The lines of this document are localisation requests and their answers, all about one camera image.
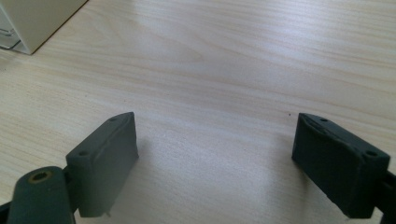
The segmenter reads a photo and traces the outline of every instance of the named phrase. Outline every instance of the screw hole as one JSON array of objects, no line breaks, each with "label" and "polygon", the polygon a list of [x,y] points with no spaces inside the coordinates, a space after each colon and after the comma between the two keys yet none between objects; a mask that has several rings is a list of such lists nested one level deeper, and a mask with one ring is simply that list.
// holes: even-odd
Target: screw hole
[{"label": "screw hole", "polygon": [[79,156],[88,156],[88,152],[87,151],[80,151],[79,153],[78,153],[78,155]]},{"label": "screw hole", "polygon": [[373,152],[373,151],[366,151],[366,154],[369,155],[369,156],[372,156],[372,157],[377,156],[377,154],[375,152]]},{"label": "screw hole", "polygon": [[50,178],[51,175],[52,173],[50,171],[42,171],[39,173],[35,173],[29,177],[29,182],[32,184],[38,184]]}]

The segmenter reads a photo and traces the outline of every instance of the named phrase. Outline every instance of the table surface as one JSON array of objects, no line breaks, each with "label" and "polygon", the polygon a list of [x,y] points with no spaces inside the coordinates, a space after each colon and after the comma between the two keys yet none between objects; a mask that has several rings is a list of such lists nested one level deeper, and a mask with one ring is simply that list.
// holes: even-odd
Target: table surface
[{"label": "table surface", "polygon": [[91,0],[33,56],[0,52],[0,203],[134,111],[112,217],[78,223],[379,223],[347,219],[290,156],[306,112],[396,158],[395,71],[391,1]]}]

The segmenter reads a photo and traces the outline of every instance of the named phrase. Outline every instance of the black plastic block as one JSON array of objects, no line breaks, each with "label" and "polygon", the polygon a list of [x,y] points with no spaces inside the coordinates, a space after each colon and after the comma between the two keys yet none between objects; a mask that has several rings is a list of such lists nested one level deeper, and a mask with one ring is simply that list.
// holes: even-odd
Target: black plastic block
[{"label": "black plastic block", "polygon": [[82,217],[110,210],[137,158],[133,112],[108,119],[67,154],[65,171],[80,190],[71,192],[79,195],[72,201]]},{"label": "black plastic block", "polygon": [[300,114],[292,159],[345,215],[367,218],[390,157],[330,120]]}]

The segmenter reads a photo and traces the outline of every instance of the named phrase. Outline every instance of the white object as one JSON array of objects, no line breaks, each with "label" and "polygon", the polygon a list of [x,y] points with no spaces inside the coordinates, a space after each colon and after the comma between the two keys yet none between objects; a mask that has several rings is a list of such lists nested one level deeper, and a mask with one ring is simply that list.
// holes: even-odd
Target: white object
[{"label": "white object", "polygon": [[0,0],[0,48],[34,53],[87,0]]}]

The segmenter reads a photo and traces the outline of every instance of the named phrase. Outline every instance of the wooden table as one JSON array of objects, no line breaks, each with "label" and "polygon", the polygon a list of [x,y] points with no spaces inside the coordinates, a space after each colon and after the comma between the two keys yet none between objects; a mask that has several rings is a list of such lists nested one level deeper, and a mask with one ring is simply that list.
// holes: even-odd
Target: wooden table
[{"label": "wooden table", "polygon": [[112,217],[79,224],[379,223],[347,219],[290,156],[307,112],[396,158],[395,72],[391,1],[91,0],[33,56],[0,52],[0,203],[134,111]]}]

